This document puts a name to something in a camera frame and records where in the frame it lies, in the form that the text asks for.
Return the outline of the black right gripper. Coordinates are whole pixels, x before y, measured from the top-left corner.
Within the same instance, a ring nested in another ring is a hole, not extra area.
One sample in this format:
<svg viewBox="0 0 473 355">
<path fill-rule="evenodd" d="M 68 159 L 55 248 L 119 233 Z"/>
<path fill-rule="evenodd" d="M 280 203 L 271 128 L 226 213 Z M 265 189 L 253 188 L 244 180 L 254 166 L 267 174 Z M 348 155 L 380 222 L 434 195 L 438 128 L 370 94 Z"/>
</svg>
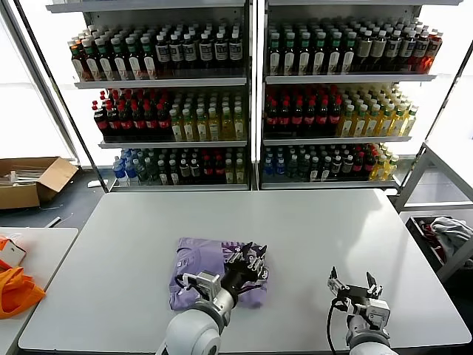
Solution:
<svg viewBox="0 0 473 355">
<path fill-rule="evenodd" d="M 330 291 L 336 295 L 337 309 L 348 309 L 351 305 L 358 307 L 365 306 L 369 302 L 370 297 L 380 297 L 383 286 L 377 284 L 376 279 L 371 273 L 367 272 L 368 288 L 361 286 L 346 286 L 338 278 L 336 267 L 333 266 L 327 280 L 327 286 Z"/>
</svg>

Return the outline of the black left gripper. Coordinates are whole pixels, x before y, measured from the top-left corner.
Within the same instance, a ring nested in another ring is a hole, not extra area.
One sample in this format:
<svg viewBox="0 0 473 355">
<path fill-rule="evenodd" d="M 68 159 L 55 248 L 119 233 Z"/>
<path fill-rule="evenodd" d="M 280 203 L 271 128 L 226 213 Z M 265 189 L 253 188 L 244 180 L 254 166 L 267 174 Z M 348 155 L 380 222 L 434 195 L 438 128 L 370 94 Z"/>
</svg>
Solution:
<svg viewBox="0 0 473 355">
<path fill-rule="evenodd" d="M 249 242 L 243 246 L 237 246 L 228 258 L 228 263 L 224 264 L 225 273 L 221 279 L 221 286 L 228 292 L 248 292 L 261 288 L 263 282 L 267 281 L 265 267 L 267 246 L 251 248 L 252 245 L 253 243 Z"/>
</svg>

